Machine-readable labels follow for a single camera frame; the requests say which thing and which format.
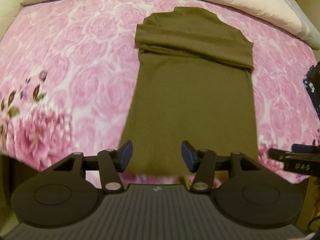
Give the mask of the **olive green shirt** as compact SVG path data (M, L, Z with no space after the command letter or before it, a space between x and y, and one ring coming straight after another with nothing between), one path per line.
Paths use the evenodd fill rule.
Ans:
M133 144L128 173L188 174L185 140L257 159L253 44L239 29L206 9L176 7L145 18L135 43L139 72L121 136Z

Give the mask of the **stack of green folded clothes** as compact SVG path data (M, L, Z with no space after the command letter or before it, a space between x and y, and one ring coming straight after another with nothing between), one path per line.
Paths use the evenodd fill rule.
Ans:
M312 105L320 119L320 84L319 84L319 68L320 63L311 66L304 76L303 84L310 97Z

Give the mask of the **pink floral bed blanket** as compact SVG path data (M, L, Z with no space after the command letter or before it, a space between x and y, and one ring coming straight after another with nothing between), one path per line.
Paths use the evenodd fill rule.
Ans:
M154 12L199 7L253 43L259 160L292 183L267 149L319 140L303 77L317 60L266 22L197 0L60 0L24 7L1 40L1 152L42 170L74 151L117 146L139 68L136 26Z

